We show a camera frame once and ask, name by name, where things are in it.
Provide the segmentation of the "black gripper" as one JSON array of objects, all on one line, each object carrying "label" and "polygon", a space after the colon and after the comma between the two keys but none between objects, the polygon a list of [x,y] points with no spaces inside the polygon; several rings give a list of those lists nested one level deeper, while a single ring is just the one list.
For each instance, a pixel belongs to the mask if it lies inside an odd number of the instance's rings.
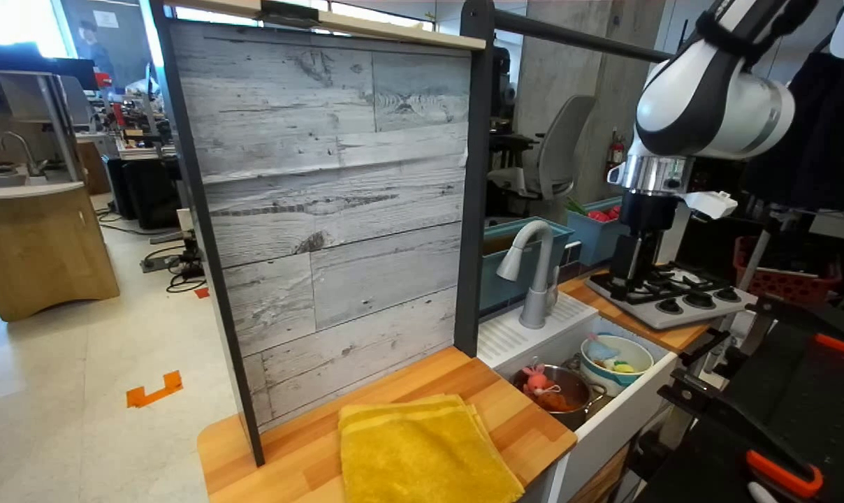
[{"label": "black gripper", "polygon": [[671,229],[677,210],[681,200],[677,196],[647,196],[647,191],[625,191],[621,200],[621,219],[628,226],[633,238],[628,238],[624,280],[632,282],[636,275],[636,260],[643,235],[647,238],[645,273],[656,271],[663,253],[663,232]]}]

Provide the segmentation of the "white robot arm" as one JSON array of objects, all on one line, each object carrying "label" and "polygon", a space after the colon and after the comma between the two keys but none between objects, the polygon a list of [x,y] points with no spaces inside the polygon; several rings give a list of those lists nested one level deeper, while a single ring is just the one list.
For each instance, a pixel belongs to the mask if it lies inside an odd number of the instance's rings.
[{"label": "white robot arm", "polygon": [[681,50],[660,62],[636,96],[633,140],[607,182],[624,190],[628,235],[610,271],[621,285],[656,263],[656,239],[677,204],[720,219],[737,200],[723,190],[687,190],[689,161],[751,158],[773,148],[794,123],[794,94],[751,76],[763,52],[796,29],[818,0],[715,0]]}]

